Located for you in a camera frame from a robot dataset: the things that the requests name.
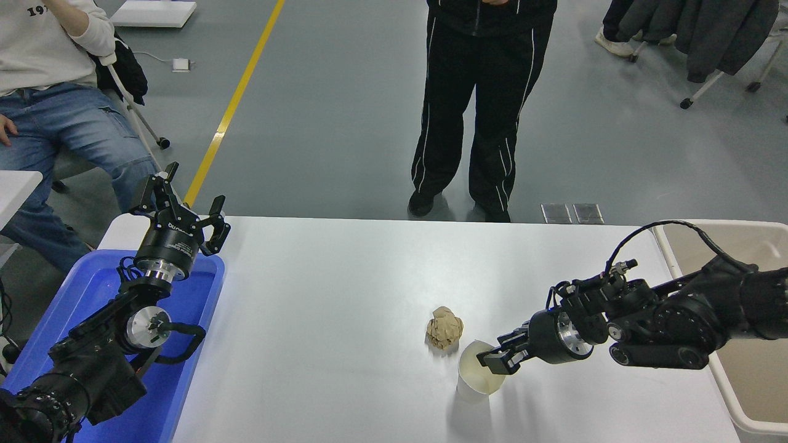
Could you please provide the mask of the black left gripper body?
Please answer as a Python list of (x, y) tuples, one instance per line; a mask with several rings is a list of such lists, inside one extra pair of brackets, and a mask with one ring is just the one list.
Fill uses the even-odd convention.
[(175, 268), (177, 274), (189, 274), (203, 237), (185, 232), (170, 223), (152, 223), (144, 236), (134, 263), (138, 269), (153, 269), (155, 263)]

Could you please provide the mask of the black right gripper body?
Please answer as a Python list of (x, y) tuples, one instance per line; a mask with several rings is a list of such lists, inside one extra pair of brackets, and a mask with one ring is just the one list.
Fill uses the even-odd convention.
[(528, 354), (547, 364), (569, 362), (568, 349), (559, 337), (557, 309), (543, 309), (529, 320)]

